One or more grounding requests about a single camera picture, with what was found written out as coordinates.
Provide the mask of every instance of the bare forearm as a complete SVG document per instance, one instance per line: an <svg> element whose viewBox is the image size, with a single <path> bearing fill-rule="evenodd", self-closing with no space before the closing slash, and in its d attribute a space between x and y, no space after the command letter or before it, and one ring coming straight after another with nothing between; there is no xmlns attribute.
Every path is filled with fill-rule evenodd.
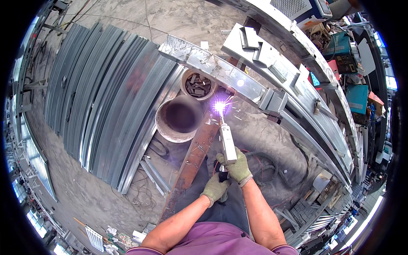
<svg viewBox="0 0 408 255"><path fill-rule="evenodd" d="M278 245L286 244L275 213L253 179L242 187L242 193L248 211L249 226L256 243L270 250Z"/></svg>
<svg viewBox="0 0 408 255"><path fill-rule="evenodd" d="M179 213L157 225L147 234L142 246L151 247L164 254L167 253L186 236L209 205L208 197L199 197Z"/></svg>

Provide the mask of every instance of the left arm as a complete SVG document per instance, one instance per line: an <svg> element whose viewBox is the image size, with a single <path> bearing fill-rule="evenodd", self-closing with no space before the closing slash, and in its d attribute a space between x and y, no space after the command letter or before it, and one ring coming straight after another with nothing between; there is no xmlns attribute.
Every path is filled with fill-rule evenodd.
<svg viewBox="0 0 408 255"><path fill-rule="evenodd" d="M216 173L204 188L203 193L189 206L166 219L155 227L142 242L142 246L150 247L166 254L190 231L193 224L201 217L205 210L213 206L214 201L227 190L230 182L220 182Z"/></svg>
<svg viewBox="0 0 408 255"><path fill-rule="evenodd" d="M210 199L205 195L200 196L189 206L157 225L147 234L142 246L166 254L187 235L193 224L209 206Z"/></svg>

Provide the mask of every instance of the glove cuff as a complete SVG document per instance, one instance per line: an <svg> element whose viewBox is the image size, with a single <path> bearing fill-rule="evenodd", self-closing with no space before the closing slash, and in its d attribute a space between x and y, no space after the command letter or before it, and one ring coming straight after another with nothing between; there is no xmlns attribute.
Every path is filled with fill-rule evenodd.
<svg viewBox="0 0 408 255"><path fill-rule="evenodd" d="M250 173L248 176L246 176L244 179L238 182L238 186L242 188L252 177L253 175Z"/></svg>
<svg viewBox="0 0 408 255"><path fill-rule="evenodd" d="M208 197L208 199L210 200L210 206L209 206L208 208L210 208L211 206L213 206L213 204L214 204L214 199L213 199L210 195L207 195L207 194L204 193L204 192L201 193L198 197L201 197L202 195Z"/></svg>

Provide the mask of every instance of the purple shirt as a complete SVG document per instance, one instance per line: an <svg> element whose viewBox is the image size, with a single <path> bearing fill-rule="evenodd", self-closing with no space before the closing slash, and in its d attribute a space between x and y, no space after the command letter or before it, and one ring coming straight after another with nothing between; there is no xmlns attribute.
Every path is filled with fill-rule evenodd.
<svg viewBox="0 0 408 255"><path fill-rule="evenodd" d="M127 255L162 255L148 247L133 247ZM195 223L187 235L167 255L234 254L298 255L295 248L279 245L272 251L252 241L247 233L225 222Z"/></svg>

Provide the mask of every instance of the green work glove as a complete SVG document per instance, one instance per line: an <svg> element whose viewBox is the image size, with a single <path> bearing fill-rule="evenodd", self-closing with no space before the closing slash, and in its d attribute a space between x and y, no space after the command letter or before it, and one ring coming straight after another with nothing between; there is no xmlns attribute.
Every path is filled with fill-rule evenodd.
<svg viewBox="0 0 408 255"><path fill-rule="evenodd" d="M208 180L207 184L205 185L204 191L200 194L200 196L205 195L210 199L210 206L208 207L210 208L211 206L213 206L215 201L222 197L222 195L230 185L231 182L229 180L220 182L218 173L216 173L213 177L211 177L210 180Z"/></svg>
<svg viewBox="0 0 408 255"><path fill-rule="evenodd" d="M226 165L224 155L221 153L217 153L215 157L221 165L227 168L230 176L237 181L239 187L242 188L253 175L251 171L249 171L245 155L237 147L235 147L235 151L237 152L237 161L234 164Z"/></svg>

